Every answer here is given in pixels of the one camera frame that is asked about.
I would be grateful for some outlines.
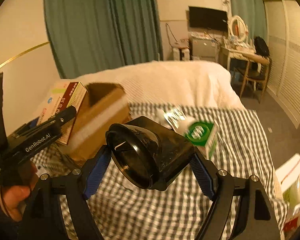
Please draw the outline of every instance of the teal curtain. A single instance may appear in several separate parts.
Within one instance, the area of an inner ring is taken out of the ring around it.
[[[249,39],[266,38],[266,15],[262,0],[231,0],[232,15],[239,15],[248,26]]]
[[[44,0],[62,78],[162,57],[156,0]]]

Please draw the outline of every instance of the gingham tablecloth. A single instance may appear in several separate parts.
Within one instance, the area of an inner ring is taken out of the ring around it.
[[[156,119],[156,108],[167,110],[169,105],[130,104],[131,115],[145,115]],[[182,107],[186,115],[207,120],[219,126],[218,146],[212,161],[218,169],[232,176],[248,178],[255,174],[269,196],[278,227],[282,230],[288,206],[274,194],[274,167],[265,132],[258,116],[252,110],[226,110]],[[56,145],[37,154],[33,162],[44,167],[51,176],[65,175],[72,169]],[[235,208],[239,198],[234,197],[223,232],[228,239],[234,224]],[[60,196],[65,225],[70,238],[76,238],[66,197]],[[188,165],[164,192],[130,187],[128,180],[111,161],[97,193],[88,205],[105,239],[194,239],[203,224],[209,208]]]

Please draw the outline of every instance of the louvered closet door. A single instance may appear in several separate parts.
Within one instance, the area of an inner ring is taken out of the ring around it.
[[[284,0],[289,26],[287,65],[278,98],[287,106],[296,122],[300,122],[300,7],[296,1]]]
[[[286,24],[283,3],[281,0],[265,2],[268,21],[269,51],[272,67],[269,75],[268,88],[277,95],[282,77],[286,52]]]

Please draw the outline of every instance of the gray carpet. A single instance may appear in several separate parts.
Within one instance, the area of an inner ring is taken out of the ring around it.
[[[235,85],[238,93],[241,86]],[[266,92],[259,104],[257,96],[248,87],[242,95],[242,103],[247,109],[257,111],[260,122],[268,138],[274,167],[277,169],[295,153],[300,154],[300,130],[296,129],[278,103]]]

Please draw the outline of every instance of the closet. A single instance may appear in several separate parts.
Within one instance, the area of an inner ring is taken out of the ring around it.
[[[295,0],[264,0],[272,59],[268,92],[295,127],[300,124],[300,6]]]

